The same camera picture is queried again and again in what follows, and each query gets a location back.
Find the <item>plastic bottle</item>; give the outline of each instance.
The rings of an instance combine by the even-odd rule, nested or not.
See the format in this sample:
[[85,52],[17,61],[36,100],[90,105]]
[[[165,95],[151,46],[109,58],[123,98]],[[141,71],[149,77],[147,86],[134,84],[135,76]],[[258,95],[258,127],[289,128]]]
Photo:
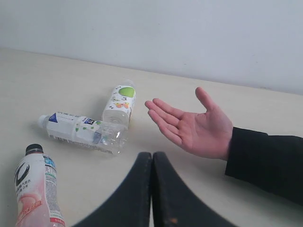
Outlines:
[[135,101],[134,83],[131,80],[126,80],[114,88],[112,96],[103,111],[102,120],[128,127]]
[[49,137],[109,154],[120,153],[126,142],[124,125],[95,121],[84,116],[56,112],[42,115],[38,124],[47,130]]
[[16,227],[64,227],[57,204],[57,180],[54,162],[42,146],[31,144],[15,172],[18,202]]

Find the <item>finger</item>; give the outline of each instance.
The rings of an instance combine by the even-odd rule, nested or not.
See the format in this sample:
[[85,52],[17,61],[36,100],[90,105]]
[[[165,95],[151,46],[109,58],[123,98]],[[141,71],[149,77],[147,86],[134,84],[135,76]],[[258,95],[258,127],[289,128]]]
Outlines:
[[154,110],[149,110],[148,115],[158,125],[160,132],[174,144],[181,146],[182,139],[175,133],[178,130],[174,126],[169,126]]
[[146,101],[145,106],[150,110],[154,110],[166,123],[171,124],[173,126],[177,126],[179,123],[179,119],[169,113],[164,112],[161,108],[159,108],[155,103],[151,101]]
[[180,119],[182,117],[182,115],[184,114],[184,111],[171,107],[167,103],[163,102],[161,99],[154,98],[152,100],[152,102],[155,103],[164,112],[166,112],[170,115],[173,115],[174,117],[176,117],[178,119]]
[[216,106],[216,103],[212,100],[209,94],[203,90],[203,88],[196,88],[196,96],[202,105],[206,108],[206,110],[210,111]]

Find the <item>open palm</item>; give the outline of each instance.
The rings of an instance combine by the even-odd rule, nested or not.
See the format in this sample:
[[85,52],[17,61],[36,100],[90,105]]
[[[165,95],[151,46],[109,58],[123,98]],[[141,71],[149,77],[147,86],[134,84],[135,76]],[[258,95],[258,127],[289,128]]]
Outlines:
[[145,105],[149,116],[170,141],[194,155],[227,160],[232,122],[201,87],[196,89],[196,96],[206,113],[184,112],[157,98]]

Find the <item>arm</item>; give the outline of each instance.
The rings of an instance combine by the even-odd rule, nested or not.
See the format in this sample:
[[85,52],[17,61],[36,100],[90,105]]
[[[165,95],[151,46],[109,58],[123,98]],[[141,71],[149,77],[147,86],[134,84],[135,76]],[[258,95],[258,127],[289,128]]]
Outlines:
[[234,128],[225,174],[303,205],[303,139]]

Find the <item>white table surface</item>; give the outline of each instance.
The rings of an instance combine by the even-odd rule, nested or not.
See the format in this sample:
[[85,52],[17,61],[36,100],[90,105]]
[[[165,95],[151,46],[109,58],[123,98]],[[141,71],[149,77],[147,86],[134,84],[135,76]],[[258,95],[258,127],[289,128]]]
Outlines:
[[[121,155],[105,158],[98,151],[51,140],[38,128],[38,117],[55,111],[100,119],[111,90],[124,79],[136,84],[137,101]],[[234,224],[301,227],[303,207],[224,176],[226,162],[187,154],[161,135],[144,101],[158,97],[180,109],[203,112],[195,97],[197,86],[210,93],[235,126],[303,137],[303,96],[0,49],[1,226],[14,226],[17,217],[15,168],[26,146],[40,143],[57,166],[58,202],[67,226],[111,195],[139,152],[162,150],[189,188]]]

